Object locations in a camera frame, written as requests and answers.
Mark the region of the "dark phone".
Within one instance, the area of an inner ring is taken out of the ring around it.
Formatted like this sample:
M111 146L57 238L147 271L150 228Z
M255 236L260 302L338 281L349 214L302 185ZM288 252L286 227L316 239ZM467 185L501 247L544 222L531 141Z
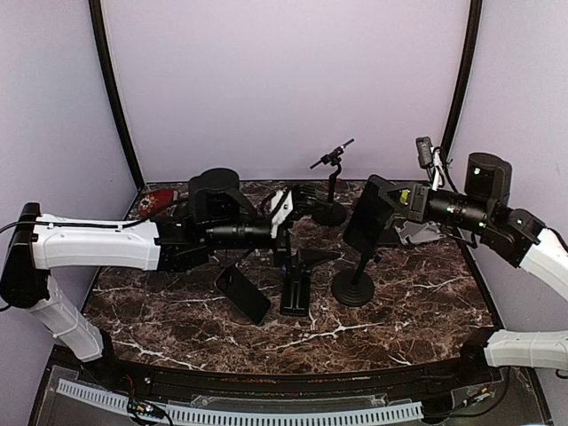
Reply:
M343 241L362 256L373 256L379 237L395 209L385 200L384 189L391 183L371 175L357 200Z

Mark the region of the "grey small phone stand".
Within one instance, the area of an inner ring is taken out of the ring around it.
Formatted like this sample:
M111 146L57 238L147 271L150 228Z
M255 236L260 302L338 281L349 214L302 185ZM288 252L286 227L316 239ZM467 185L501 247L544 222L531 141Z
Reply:
M394 229L403 245L430 243L439 241L442 237L442 232L433 223L417 224L406 221L400 226L395 226Z

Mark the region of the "black phone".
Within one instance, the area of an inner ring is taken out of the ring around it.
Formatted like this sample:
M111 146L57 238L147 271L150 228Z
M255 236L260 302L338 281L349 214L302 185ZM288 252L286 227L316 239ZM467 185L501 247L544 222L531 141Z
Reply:
M272 303L236 266L225 268L215 285L253 324L263 323Z

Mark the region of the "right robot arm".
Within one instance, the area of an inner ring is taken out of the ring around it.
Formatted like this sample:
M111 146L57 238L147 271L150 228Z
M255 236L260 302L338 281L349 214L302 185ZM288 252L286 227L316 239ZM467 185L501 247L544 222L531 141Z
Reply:
M468 157L463 193L435 190L417 181L393 184L378 177L377 195L387 217L434 222L478 236L515 268L567 296L567 246L559 233L526 209L509 207L512 166L494 154ZM461 347L453 377L471 385L487 367L567 368L567 333L480 328Z

